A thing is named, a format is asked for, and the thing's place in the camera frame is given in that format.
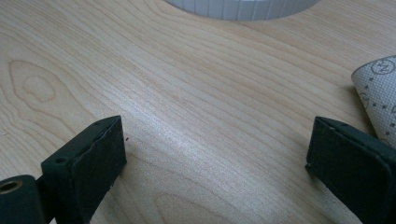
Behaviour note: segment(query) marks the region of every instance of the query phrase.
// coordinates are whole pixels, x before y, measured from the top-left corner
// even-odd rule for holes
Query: wood grain
[[[315,116],[371,133],[350,75],[396,51],[396,2],[216,21],[163,0],[0,1],[0,179],[122,115],[92,223],[359,223],[304,169]]]

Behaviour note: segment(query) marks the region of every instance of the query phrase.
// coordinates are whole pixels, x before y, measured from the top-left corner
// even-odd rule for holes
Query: black plastic
[[[343,122],[316,118],[306,161],[363,223],[396,223],[394,148]]]
[[[35,179],[19,175],[0,182],[0,223],[44,223]]]
[[[125,164],[121,117],[96,121],[41,163],[37,181],[0,182],[0,224],[88,223]],[[7,191],[10,180],[21,187]]]

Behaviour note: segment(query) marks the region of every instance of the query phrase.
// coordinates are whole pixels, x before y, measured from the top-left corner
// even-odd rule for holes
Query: black clamp
[[[0,182],[0,224],[89,223],[126,164],[121,117],[96,121],[41,163]]]

